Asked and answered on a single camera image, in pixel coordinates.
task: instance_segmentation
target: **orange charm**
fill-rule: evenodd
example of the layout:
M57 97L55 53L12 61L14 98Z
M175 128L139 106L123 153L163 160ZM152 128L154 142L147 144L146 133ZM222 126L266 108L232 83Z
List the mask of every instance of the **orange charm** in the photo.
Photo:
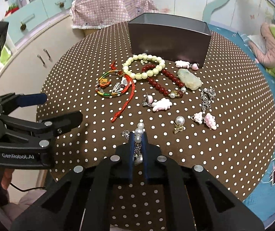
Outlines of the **orange charm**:
M101 88L105 88L105 87L109 86L110 84L111 84L111 81L109 79L107 79L107 78L103 78L99 82L99 86Z

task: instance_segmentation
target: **red bead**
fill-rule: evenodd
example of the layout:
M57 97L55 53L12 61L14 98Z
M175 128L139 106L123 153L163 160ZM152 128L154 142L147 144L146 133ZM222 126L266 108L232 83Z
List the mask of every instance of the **red bead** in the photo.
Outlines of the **red bead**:
M161 94L164 94L164 93L166 92L166 90L165 90L165 88L161 87L160 90L159 90L159 92L160 92Z

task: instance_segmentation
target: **black cable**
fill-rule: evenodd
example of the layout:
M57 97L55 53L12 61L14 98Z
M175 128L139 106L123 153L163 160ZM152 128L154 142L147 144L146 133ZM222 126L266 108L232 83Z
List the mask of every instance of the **black cable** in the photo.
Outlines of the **black cable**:
M10 185L13 186L15 189L21 191L21 192L28 192L28 191L31 191L31 190L34 190L34 189L45 189L45 187L33 187L33 188L29 188L29 189L23 190L23 189L18 188L15 185L13 185L12 183Z

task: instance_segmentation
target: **brown box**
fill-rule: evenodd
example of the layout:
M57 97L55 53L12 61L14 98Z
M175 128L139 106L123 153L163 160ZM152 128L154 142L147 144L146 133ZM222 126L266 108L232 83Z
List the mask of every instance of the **brown box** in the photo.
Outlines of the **brown box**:
M129 34L133 54L199 63L200 67L211 39L203 21L158 13L144 13L129 21Z

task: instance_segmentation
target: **brown tablecloth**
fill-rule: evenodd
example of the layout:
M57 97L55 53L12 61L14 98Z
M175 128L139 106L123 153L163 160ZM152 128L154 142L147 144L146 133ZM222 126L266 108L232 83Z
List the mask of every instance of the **brown tablecloth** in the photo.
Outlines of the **brown tablecloth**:
M152 112L142 107L143 95L147 92L157 100L163 96L143 80L137 81L129 106L111 123L129 95L102 98L95 93L95 81L112 61L117 60L121 67L130 56L128 24L119 23L81 40L51 70L42 89L48 101L38 107L37 119L74 110L83 113L81 126L56 141L53 177L59 180L76 165L94 166L113 155L114 148L126 142L121 131L134 130L143 122L149 142L159 145L164 155L182 166L203 165L244 200L262 178L275 148L275 104L259 68L238 46L212 32L204 67L195 75L203 82L202 88L216 90L215 102L207 112L216 117L217 130L190 119L201 111L200 90L188 90L183 98L173 99L167 111ZM132 64L135 73L141 67L139 62ZM166 61L166 68L176 75L173 62ZM119 79L110 78L113 86ZM156 79L175 90L176 85L164 75ZM180 115L185 118L185 130L173 134L173 121ZM133 185L115 186L111 224L130 230L165 229L162 187L144 185L142 166L136 167Z

